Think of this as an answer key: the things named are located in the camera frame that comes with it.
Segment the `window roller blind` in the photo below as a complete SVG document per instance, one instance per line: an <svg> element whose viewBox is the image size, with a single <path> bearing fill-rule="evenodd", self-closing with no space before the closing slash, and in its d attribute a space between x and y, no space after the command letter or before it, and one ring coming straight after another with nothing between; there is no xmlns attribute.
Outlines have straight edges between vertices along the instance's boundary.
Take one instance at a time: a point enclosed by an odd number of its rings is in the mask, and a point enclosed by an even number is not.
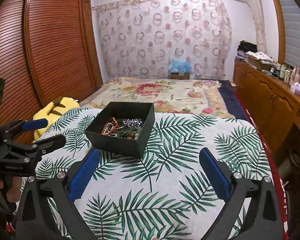
<svg viewBox="0 0 300 240"><path fill-rule="evenodd" d="M300 8L294 0L279 0L285 26L285 63L300 68Z"/></svg>

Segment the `stack of folded clothes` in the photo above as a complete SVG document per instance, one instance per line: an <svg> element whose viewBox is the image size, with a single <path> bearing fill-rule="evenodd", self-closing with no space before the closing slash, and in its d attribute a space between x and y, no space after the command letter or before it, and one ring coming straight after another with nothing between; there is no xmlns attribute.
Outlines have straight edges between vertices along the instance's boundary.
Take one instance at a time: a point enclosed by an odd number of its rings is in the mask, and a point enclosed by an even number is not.
<svg viewBox="0 0 300 240"><path fill-rule="evenodd" d="M236 60L238 61L246 61L248 56L247 56L247 52L253 52L256 53L257 52L257 45L250 43L248 41L245 40L241 40L238 48L237 48L237 55L236 55Z"/></svg>

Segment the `wooden louvered wardrobe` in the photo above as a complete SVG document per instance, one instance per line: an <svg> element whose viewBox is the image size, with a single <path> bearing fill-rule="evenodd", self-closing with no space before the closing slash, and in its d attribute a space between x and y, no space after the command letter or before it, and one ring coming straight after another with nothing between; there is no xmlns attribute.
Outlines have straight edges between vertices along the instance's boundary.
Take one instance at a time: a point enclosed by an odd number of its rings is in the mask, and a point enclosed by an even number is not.
<svg viewBox="0 0 300 240"><path fill-rule="evenodd" d="M89 0L4 0L0 6L0 125L31 120L63 96L102 86Z"/></svg>

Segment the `blue bag on box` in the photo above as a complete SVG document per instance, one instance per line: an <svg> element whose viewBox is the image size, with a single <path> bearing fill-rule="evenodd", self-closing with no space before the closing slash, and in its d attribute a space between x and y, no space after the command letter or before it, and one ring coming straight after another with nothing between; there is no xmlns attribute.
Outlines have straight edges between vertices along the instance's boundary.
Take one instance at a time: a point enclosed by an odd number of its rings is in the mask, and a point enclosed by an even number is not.
<svg viewBox="0 0 300 240"><path fill-rule="evenodd" d="M191 68L191 64L187 61L179 61L179 60L175 60L173 59L168 72L171 73L191 73L192 68Z"/></svg>

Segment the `wooden sideboard cabinet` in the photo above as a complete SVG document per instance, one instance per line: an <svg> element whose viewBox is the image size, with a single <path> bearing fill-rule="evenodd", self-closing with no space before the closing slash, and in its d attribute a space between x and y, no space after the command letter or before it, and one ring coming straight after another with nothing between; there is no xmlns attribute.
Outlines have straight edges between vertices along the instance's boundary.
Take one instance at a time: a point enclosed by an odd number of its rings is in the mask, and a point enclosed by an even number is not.
<svg viewBox="0 0 300 240"><path fill-rule="evenodd" d="M277 153L287 139L300 142L300 96L288 84L237 60L233 81L271 154Z"/></svg>

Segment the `black open jewelry box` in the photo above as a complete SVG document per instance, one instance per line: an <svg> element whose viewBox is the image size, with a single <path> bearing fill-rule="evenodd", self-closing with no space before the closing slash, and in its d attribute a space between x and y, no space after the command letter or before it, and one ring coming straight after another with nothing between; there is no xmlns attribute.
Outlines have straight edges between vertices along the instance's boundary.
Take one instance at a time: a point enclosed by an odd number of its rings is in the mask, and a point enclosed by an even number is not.
<svg viewBox="0 0 300 240"><path fill-rule="evenodd" d="M142 127L128 127L123 119L141 119ZM110 102L85 130L94 148L143 158L154 125L154 105L144 102Z"/></svg>

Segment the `pink tissue box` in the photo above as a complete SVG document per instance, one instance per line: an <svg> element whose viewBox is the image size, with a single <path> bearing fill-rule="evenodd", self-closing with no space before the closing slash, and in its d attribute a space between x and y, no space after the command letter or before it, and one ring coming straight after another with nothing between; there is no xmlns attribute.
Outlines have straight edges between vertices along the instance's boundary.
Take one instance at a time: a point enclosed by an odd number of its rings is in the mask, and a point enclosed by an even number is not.
<svg viewBox="0 0 300 240"><path fill-rule="evenodd" d="M299 82L295 82L290 86L290 90L292 93L300 96L300 83Z"/></svg>

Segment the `blue crystal hair clip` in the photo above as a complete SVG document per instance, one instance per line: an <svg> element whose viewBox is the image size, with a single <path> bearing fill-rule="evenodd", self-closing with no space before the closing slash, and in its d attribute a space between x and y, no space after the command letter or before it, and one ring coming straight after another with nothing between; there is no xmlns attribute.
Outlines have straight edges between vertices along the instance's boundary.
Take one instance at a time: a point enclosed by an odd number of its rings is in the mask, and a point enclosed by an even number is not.
<svg viewBox="0 0 300 240"><path fill-rule="evenodd" d="M141 119L135 118L135 119L123 119L123 124L128 127L142 127L143 122Z"/></svg>

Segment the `circle pattern lace curtain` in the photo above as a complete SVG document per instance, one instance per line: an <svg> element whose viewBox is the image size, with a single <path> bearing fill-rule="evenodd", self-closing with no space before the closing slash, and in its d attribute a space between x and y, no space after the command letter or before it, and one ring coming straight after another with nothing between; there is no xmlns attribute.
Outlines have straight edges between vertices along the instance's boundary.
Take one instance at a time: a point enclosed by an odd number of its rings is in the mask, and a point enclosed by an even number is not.
<svg viewBox="0 0 300 240"><path fill-rule="evenodd" d="M96 7L108 77L167 78L181 64L223 79L231 21L222 0L124 0Z"/></svg>

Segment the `palm leaf print cloth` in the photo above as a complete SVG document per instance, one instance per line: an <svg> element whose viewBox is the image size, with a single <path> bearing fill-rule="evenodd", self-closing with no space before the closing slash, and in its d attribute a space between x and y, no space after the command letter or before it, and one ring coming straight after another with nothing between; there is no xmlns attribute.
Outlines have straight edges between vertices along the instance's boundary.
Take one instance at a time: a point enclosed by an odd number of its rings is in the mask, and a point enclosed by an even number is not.
<svg viewBox="0 0 300 240"><path fill-rule="evenodd" d="M75 206L97 239L200 239L224 206L200 166L202 148L245 178L271 177L250 122L157 113L143 157L101 151Z"/></svg>

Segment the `floral bed blanket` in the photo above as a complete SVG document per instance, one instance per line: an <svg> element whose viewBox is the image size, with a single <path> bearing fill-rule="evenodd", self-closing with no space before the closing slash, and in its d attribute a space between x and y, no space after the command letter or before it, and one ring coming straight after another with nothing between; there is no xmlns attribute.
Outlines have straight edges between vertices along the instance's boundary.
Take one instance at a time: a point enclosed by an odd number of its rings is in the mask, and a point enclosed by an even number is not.
<svg viewBox="0 0 300 240"><path fill-rule="evenodd" d="M149 102L158 113L189 113L248 120L229 81L117 77L84 99L82 107L104 108L109 102Z"/></svg>

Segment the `cardboard box under bag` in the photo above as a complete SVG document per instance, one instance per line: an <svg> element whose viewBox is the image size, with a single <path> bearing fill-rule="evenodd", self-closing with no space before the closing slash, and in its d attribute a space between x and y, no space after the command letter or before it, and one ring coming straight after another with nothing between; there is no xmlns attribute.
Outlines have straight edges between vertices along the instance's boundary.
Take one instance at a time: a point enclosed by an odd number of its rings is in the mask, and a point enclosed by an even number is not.
<svg viewBox="0 0 300 240"><path fill-rule="evenodd" d="M171 73L170 79L172 79L172 80L189 80L190 73Z"/></svg>

